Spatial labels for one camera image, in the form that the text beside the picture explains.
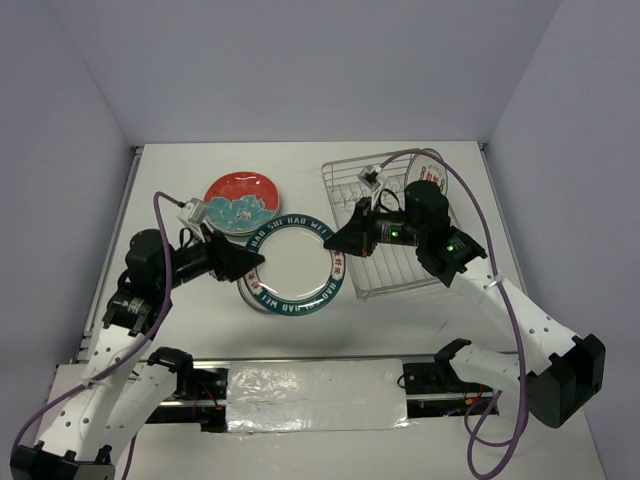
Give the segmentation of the white plate green rim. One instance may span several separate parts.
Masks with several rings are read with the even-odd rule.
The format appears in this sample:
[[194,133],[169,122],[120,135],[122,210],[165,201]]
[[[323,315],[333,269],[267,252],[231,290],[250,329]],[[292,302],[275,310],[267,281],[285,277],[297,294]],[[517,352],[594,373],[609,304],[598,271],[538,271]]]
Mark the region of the white plate green rim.
[[273,313],[273,312],[269,311],[268,309],[264,308],[262,305],[260,305],[254,299],[253,295],[249,291],[249,288],[248,288],[244,278],[240,278],[237,281],[237,288],[238,288],[238,292],[239,292],[242,300],[252,310],[254,310],[254,311],[258,312],[258,313],[264,314],[264,315],[275,316],[275,313]]

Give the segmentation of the plain pale green plate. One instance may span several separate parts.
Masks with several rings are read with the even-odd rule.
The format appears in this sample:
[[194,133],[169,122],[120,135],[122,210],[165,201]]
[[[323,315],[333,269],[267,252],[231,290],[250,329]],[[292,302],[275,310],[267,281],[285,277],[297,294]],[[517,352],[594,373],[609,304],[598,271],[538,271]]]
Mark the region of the plain pale green plate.
[[246,236],[280,213],[279,207],[268,208],[263,199],[246,195],[231,201],[223,211],[220,230],[233,236]]

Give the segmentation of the white plate dark green band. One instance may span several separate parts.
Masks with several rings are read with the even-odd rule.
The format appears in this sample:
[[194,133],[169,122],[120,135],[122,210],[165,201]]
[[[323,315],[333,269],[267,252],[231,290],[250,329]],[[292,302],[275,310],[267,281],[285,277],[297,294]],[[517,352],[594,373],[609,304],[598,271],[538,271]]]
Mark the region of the white plate dark green band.
[[326,307],[343,286],[343,253],[326,250],[333,230],[306,214],[287,214],[263,224],[246,248],[265,262],[243,278],[254,299],[276,315],[300,317]]

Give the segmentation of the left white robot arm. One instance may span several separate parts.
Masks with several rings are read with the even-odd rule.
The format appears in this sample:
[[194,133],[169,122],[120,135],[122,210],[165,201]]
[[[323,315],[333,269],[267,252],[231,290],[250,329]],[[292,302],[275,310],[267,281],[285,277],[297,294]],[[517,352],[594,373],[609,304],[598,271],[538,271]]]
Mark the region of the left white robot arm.
[[34,445],[14,444],[12,477],[114,478],[115,461],[157,406],[195,389],[192,356],[169,347],[150,354],[148,372],[130,378],[172,307],[172,290],[205,274],[233,282],[264,261],[261,254],[207,227],[199,239],[178,249],[163,229],[137,233],[82,380],[50,402],[61,410]]

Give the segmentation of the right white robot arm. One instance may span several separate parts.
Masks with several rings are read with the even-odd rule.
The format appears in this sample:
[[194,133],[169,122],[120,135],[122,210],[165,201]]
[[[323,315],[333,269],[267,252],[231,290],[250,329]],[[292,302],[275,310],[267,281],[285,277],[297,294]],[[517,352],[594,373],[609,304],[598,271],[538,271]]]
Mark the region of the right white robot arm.
[[370,197],[360,199],[348,223],[324,246],[366,258],[379,244],[415,248],[428,274],[514,336],[517,351],[511,355],[466,339],[451,341],[435,355],[435,380],[442,389],[475,383],[522,394],[528,412],[551,428],[561,427],[600,391],[602,341],[561,325],[504,277],[485,248],[452,224],[449,201],[435,184],[408,184],[404,207],[397,211]]

